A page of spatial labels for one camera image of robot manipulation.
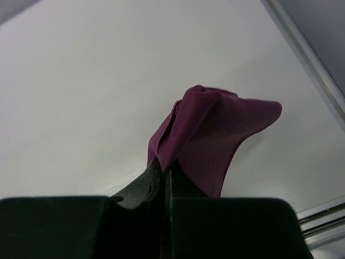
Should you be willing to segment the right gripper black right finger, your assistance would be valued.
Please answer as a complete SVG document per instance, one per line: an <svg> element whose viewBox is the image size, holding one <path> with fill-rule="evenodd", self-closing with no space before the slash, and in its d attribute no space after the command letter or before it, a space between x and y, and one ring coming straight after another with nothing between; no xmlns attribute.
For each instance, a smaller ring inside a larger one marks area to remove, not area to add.
<svg viewBox="0 0 345 259"><path fill-rule="evenodd" d="M209 198L186 176L178 160L165 172L165 199L174 198Z"/></svg>

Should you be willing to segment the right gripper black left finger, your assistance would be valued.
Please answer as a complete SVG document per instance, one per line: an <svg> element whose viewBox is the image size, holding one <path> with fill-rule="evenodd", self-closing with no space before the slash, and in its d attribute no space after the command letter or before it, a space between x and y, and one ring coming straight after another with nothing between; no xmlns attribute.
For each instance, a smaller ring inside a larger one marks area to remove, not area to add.
<svg viewBox="0 0 345 259"><path fill-rule="evenodd" d="M162 171L157 157L144 172L113 196L110 201L116 210L151 210L162 206Z"/></svg>

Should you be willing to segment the purple cloth napkin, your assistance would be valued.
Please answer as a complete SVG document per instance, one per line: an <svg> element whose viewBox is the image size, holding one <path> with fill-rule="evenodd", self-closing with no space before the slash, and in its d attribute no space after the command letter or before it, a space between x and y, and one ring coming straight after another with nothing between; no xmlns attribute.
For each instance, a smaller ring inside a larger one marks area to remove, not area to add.
<svg viewBox="0 0 345 259"><path fill-rule="evenodd" d="M277 101L243 99L226 90L196 85L175 102L150 138L147 162L158 158L166 171L178 161L205 195L220 197L239 146L276 122L281 112Z"/></svg>

